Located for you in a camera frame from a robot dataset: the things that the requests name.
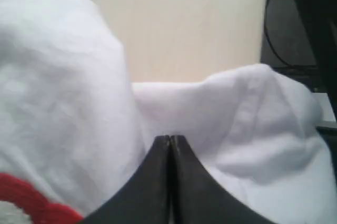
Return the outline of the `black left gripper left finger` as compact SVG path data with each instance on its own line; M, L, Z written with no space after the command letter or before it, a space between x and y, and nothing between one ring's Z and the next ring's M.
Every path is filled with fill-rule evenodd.
M162 224L169 222L168 136L156 137L136 172L101 207L85 217L86 224Z

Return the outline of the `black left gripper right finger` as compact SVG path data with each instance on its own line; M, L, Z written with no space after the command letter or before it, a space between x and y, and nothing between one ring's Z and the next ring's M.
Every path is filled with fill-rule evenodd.
M170 137L170 192L174 223L268 223L207 172L186 138Z

